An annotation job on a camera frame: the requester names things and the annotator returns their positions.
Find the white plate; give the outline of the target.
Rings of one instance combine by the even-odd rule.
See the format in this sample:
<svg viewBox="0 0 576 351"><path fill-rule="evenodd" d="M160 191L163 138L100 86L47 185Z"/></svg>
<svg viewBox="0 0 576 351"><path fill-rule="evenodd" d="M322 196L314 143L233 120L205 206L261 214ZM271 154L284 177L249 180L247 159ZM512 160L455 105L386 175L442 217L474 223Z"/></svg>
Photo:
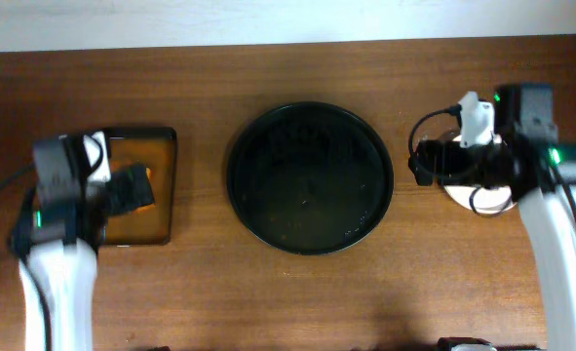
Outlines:
<svg viewBox="0 0 576 351"><path fill-rule="evenodd" d="M458 205L480 215L496 215L512 209L517 203L508 186L487 189L477 185L442 185L443 191Z"/></svg>

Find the green orange scrub sponge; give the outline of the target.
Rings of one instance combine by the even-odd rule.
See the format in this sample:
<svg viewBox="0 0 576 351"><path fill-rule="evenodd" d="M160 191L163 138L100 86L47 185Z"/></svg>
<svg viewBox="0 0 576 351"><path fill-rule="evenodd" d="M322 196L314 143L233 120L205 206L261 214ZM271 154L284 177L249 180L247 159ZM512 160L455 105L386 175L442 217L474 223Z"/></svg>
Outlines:
<svg viewBox="0 0 576 351"><path fill-rule="evenodd" d="M134 164L116 173L116 212L124 214L152 205L154 196L147 168Z"/></svg>

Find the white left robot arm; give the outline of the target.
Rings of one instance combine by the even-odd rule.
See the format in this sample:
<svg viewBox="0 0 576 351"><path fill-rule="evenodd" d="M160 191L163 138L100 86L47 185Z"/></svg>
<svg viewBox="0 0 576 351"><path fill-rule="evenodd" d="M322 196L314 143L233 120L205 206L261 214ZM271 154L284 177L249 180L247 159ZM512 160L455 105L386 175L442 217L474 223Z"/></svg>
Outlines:
<svg viewBox="0 0 576 351"><path fill-rule="evenodd" d="M36 209L26 191L11 231L25 300L27 350L92 350L93 294L99 247L112 216L154 204L146 167L133 164L80 198Z"/></svg>

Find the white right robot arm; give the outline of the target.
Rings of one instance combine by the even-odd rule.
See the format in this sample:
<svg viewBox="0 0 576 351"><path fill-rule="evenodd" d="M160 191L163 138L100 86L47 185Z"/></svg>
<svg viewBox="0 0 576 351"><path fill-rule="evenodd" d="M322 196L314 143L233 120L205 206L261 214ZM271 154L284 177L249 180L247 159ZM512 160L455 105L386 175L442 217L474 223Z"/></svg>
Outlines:
<svg viewBox="0 0 576 351"><path fill-rule="evenodd" d="M408 151L421 185L510 188L537 265L548 347L576 350L576 143L422 140Z"/></svg>

